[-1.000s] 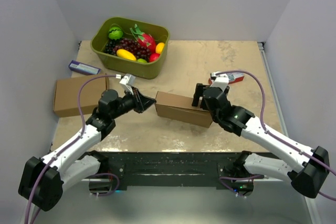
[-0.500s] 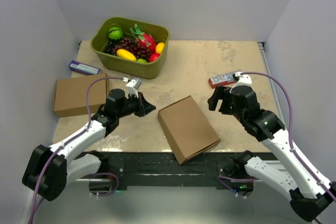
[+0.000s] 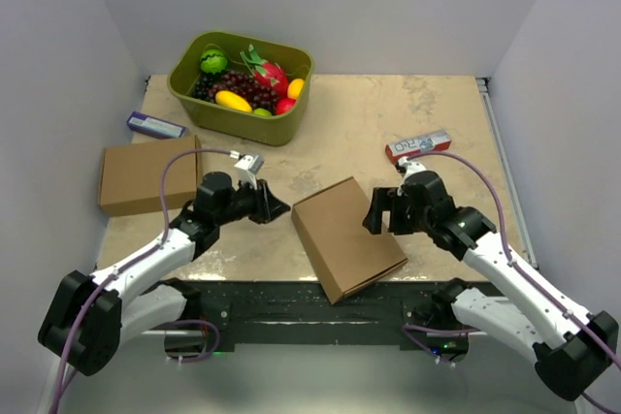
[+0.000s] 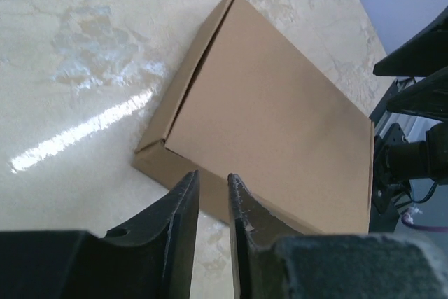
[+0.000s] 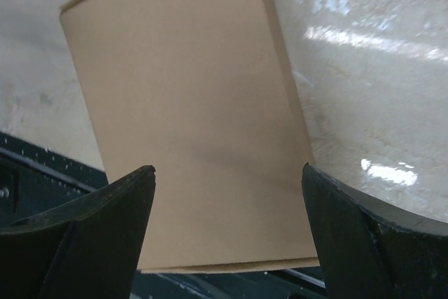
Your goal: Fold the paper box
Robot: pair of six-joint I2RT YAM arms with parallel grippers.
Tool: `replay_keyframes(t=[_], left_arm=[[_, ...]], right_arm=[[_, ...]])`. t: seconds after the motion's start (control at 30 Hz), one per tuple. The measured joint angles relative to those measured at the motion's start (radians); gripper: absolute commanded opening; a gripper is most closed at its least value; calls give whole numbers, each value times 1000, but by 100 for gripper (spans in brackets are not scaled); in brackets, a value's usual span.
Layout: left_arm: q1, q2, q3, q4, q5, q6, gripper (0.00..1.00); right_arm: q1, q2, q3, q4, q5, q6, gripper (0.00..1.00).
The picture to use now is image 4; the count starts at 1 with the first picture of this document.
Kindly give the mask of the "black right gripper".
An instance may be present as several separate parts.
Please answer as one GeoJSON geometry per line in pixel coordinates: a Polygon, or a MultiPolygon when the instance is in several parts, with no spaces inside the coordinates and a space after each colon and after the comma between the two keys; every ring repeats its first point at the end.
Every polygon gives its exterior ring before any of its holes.
{"type": "MultiPolygon", "coordinates": [[[[388,100],[386,110],[447,120],[447,8],[428,26],[375,64],[375,76],[426,77],[388,100]]],[[[409,195],[410,181],[447,184],[447,123],[438,123],[425,139],[409,142],[394,123],[374,138],[373,208],[386,213],[399,193],[409,195]]]]}

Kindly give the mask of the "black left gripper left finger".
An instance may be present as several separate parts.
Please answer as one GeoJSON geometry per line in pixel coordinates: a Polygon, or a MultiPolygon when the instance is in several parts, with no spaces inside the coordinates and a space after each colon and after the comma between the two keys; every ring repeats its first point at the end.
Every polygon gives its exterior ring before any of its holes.
{"type": "Polygon", "coordinates": [[[1,234],[2,298],[188,298],[200,176],[104,237],[84,230],[1,234]]]}

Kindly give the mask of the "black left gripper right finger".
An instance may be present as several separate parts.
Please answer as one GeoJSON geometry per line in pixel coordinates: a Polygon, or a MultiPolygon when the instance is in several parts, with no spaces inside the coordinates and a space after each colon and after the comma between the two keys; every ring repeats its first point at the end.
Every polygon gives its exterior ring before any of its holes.
{"type": "Polygon", "coordinates": [[[446,298],[447,259],[409,235],[303,235],[230,174],[236,298],[446,298]]]}

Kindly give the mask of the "cardboard box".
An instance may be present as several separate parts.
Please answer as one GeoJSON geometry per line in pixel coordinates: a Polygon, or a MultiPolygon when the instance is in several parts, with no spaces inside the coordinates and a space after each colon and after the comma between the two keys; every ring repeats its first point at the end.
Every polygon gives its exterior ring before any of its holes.
{"type": "Polygon", "coordinates": [[[200,172],[202,211],[228,222],[227,177],[302,233],[366,233],[374,126],[247,0],[200,27],[135,151],[166,188],[200,172]]]}

